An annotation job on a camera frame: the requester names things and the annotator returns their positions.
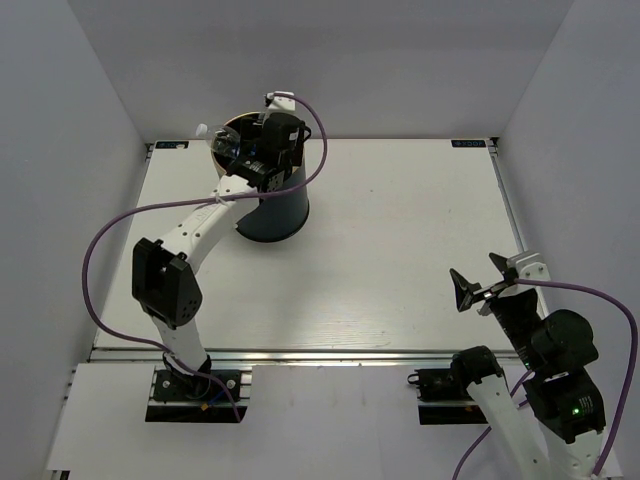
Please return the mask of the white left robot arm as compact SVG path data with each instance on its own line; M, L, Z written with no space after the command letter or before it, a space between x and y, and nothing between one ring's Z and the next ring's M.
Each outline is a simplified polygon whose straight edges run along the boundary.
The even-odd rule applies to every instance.
M133 248L132 295L151 317L167 347L165 365L177 387L199 399L211 387L210 358L195 316L203 302L196 275L230 232L258 243L285 240L305 224L310 204L304 143L311 130L290 113L244 114L225 125L200 125L219 180L214 202L194 209L156 240Z

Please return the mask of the clear bottle blue label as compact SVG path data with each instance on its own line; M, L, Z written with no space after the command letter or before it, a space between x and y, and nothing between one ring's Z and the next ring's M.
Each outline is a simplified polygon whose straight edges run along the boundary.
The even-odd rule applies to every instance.
M228 125L209 126L200 123L196 127L195 135L206 141L215 158L235 160L240 154L241 136Z

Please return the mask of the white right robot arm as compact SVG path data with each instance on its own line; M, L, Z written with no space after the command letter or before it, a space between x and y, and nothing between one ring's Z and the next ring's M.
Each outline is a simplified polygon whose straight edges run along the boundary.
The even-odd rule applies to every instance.
M586 370L599 357L591 324L568 309L539 315L536 289L551 283L540 254L492 253L489 258L502 276L490 286L449 271L456 308L464 312L480 304L481 315L498 321L530 375L521 385L545 443L534 438L488 347L453 356L452 388L475 401L521 478L597 479L611 450L614 428L606 423L603 397Z

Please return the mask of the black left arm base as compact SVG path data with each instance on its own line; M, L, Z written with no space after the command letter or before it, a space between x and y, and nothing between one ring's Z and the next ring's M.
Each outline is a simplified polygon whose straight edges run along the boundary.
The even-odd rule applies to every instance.
M250 374L248 371L212 370L230 392L240 419L249 405ZM146 407L147 423L233 424L234 409L221 386L198 378L194 384L179 379L167 368L156 368L152 376Z

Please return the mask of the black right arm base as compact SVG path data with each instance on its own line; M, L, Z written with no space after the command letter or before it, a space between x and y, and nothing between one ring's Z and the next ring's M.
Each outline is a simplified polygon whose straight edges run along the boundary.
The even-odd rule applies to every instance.
M422 426L487 425L479 406L463 392L448 369L417 369L407 376L417 391Z

